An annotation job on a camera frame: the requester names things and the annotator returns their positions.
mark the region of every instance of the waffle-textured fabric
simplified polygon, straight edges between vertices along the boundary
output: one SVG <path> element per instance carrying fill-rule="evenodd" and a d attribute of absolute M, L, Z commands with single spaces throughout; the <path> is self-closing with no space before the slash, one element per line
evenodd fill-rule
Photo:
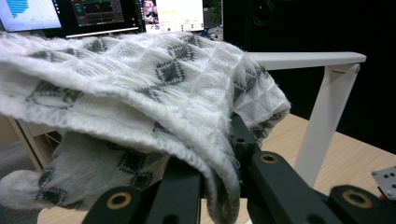
<path fill-rule="evenodd" d="M 231 114 L 260 142 L 290 110 L 244 51 L 190 33 L 0 33 L 0 49 L 0 113 L 65 131 L 44 173 L 0 181 L 0 203 L 13 208 L 89 208 L 116 186 L 146 189 L 176 156 L 203 174 L 213 220 L 235 223 Z"/>

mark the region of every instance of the wooden table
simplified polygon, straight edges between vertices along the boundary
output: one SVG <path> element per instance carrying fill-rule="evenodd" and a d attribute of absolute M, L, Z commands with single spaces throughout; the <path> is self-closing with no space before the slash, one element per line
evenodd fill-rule
<path fill-rule="evenodd" d="M 262 150 L 273 151 L 294 165 L 298 150 L 303 141 L 307 120 L 287 115 L 278 123 L 264 140 Z M 330 189 L 338 185 L 353 185 L 379 195 L 377 184 L 371 172 L 396 165 L 396 155 L 378 147 L 373 147 L 336 133 L 333 137 L 326 159 L 314 186 L 319 192 L 329 195 Z M 246 200 L 241 200 L 240 215 L 237 224 L 249 220 Z M 59 207 L 43 209 L 38 216 L 39 224 L 77 224 L 84 219 L 86 212 L 76 212 Z M 202 202 L 201 223 L 213 223 L 207 215 L 205 200 Z"/>

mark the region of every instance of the gray floor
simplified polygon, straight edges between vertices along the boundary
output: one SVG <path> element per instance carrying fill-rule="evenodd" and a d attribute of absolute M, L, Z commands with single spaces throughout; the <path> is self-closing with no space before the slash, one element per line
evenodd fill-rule
<path fill-rule="evenodd" d="M 20 142 L 0 147 L 0 178 L 17 170 L 34 170 Z M 13 210 L 0 205 L 0 224 L 33 224 L 40 210 Z"/>

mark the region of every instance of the monitor screen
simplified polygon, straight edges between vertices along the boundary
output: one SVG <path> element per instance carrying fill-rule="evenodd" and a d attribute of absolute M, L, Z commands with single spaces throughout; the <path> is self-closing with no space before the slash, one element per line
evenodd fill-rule
<path fill-rule="evenodd" d="M 52 0 L 66 38 L 139 30 L 137 0 Z"/>
<path fill-rule="evenodd" d="M 52 0 L 0 0 L 0 21 L 7 32 L 61 27 Z"/>
<path fill-rule="evenodd" d="M 139 0 L 147 33 L 193 32 L 204 30 L 202 0 Z"/>

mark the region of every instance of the white towel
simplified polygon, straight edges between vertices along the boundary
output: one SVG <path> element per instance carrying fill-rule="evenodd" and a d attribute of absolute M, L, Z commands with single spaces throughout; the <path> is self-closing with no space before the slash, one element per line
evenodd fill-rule
<path fill-rule="evenodd" d="M 43 174 L 0 181 L 0 203 L 13 208 L 90 208 L 108 189 L 161 180 L 172 155 L 203 174 L 213 220 L 235 223 L 230 116 L 238 113 L 260 143 L 290 110 L 244 51 L 191 33 L 0 33 L 0 49 L 0 113 L 66 131 Z"/>

